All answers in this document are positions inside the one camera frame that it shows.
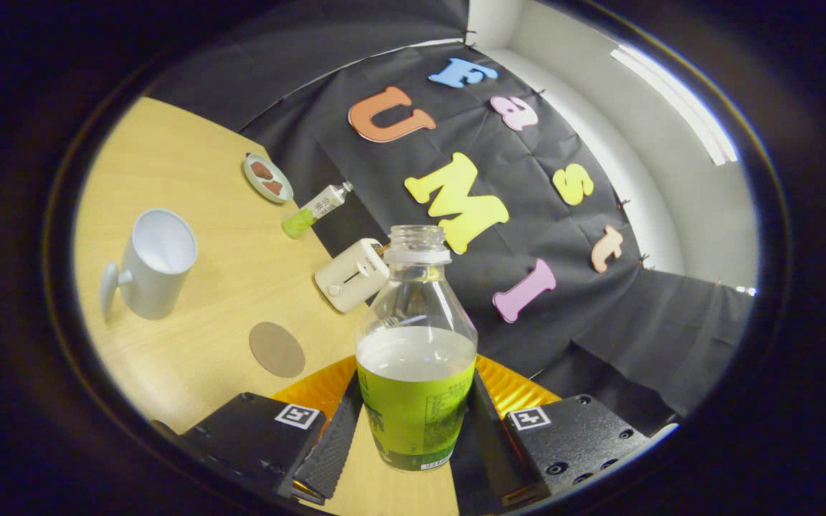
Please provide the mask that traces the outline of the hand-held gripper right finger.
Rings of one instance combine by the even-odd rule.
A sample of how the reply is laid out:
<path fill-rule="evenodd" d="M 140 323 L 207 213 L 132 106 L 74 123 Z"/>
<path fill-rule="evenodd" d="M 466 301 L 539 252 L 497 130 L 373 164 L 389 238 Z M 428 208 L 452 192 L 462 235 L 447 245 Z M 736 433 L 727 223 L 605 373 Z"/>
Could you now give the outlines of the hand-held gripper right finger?
<path fill-rule="evenodd" d="M 505 512 L 571 495 L 653 443 L 593 396 L 563 398 L 482 355 L 468 403 L 465 427 Z"/>

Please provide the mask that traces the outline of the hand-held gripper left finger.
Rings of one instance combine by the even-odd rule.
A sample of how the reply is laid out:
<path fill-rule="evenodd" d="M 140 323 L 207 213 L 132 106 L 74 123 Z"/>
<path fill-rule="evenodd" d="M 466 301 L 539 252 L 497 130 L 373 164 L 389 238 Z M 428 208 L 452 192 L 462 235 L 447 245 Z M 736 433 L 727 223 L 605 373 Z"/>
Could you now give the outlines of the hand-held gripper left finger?
<path fill-rule="evenodd" d="M 240 393 L 180 434 L 158 419 L 152 425 L 243 489 L 323 505 L 336 492 L 361 408 L 348 356 L 273 396 Z"/>

